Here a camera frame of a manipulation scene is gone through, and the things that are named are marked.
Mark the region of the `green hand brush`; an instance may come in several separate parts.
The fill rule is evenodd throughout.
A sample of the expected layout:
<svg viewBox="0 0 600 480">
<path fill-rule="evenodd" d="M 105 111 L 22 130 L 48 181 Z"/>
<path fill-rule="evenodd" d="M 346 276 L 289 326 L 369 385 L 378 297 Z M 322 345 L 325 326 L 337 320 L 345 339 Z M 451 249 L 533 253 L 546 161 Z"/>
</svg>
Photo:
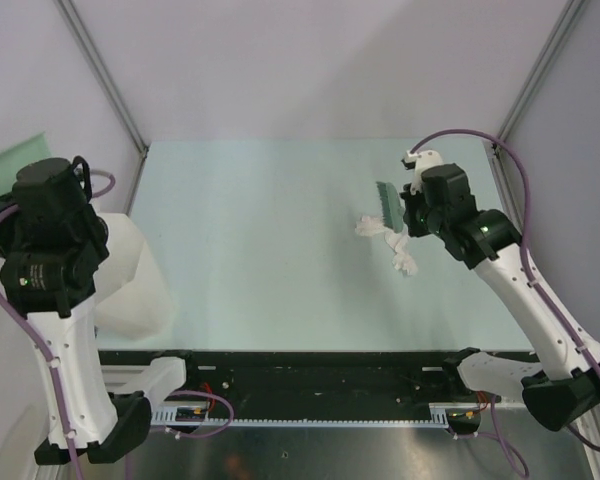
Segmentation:
<svg viewBox="0 0 600 480">
<path fill-rule="evenodd" d="M 376 189 L 381 203 L 383 225 L 395 233 L 402 233 L 405 210 L 399 192 L 390 182 L 377 181 Z"/>
</svg>

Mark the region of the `green plastic dustpan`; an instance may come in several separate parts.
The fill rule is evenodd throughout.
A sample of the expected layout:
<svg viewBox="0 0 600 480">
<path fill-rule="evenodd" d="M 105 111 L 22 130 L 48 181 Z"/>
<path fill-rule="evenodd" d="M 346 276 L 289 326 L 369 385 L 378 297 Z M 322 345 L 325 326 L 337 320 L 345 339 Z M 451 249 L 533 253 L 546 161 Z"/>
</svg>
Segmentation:
<svg viewBox="0 0 600 480">
<path fill-rule="evenodd" d="M 11 191 L 19 170 L 50 156 L 51 151 L 44 132 L 0 151 L 0 195 Z"/>
</svg>

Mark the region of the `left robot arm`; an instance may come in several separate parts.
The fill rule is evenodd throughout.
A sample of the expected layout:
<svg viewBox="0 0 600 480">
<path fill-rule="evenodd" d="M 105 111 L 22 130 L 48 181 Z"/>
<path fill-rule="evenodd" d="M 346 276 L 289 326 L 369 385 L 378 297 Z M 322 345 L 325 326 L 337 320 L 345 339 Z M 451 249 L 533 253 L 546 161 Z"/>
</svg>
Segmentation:
<svg viewBox="0 0 600 480">
<path fill-rule="evenodd" d="M 171 393 L 187 400 L 201 376 L 178 357 L 153 360 L 114 393 L 106 389 L 95 335 L 94 275 L 108 258 L 106 222 L 94 211 L 86 160 L 47 158 L 22 168 L 12 196 L 14 236 L 0 282 L 38 349 L 49 433 L 39 465 L 86 455 L 111 464 L 147 438 L 153 410 Z"/>
</svg>

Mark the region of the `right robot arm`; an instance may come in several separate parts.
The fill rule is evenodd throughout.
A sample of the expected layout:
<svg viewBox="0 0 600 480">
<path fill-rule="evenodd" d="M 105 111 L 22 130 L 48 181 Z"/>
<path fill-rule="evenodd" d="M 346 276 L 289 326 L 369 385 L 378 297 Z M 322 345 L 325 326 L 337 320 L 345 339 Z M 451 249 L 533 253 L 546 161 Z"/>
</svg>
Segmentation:
<svg viewBox="0 0 600 480">
<path fill-rule="evenodd" d="M 434 153 L 404 163 L 413 179 L 400 194 L 412 237 L 434 235 L 498 296 L 531 343 L 536 362 L 466 348 L 445 362 L 443 393 L 475 391 L 522 402 L 543 427 L 559 431 L 600 404 L 600 343 L 573 318 L 523 256 L 522 238 L 499 210 L 479 210 L 468 177 Z"/>
</svg>

